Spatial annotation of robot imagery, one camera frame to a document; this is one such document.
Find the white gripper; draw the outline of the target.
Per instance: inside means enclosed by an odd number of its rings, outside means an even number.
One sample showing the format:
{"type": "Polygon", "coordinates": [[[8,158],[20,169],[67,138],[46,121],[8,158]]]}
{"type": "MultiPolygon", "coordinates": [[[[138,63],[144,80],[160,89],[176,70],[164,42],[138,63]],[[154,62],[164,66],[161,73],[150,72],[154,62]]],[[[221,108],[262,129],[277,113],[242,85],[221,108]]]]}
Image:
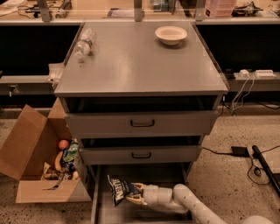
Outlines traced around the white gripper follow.
{"type": "Polygon", "coordinates": [[[133,198],[126,196],[125,199],[139,206],[156,207],[158,205],[158,190],[157,185],[147,185],[143,183],[133,183],[133,186],[143,193],[143,197],[133,198]]]}

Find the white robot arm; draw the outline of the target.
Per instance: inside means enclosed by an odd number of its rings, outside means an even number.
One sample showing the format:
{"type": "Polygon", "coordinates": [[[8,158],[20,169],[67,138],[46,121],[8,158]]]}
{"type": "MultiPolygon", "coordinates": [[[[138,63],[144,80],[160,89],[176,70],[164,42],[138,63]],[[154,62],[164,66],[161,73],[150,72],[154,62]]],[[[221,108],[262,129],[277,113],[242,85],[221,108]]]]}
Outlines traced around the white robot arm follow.
{"type": "Polygon", "coordinates": [[[159,211],[185,214],[190,212],[199,224],[227,224],[221,217],[203,204],[195,194],[183,184],[173,188],[135,183],[136,194],[128,193],[125,199],[159,211]]]}

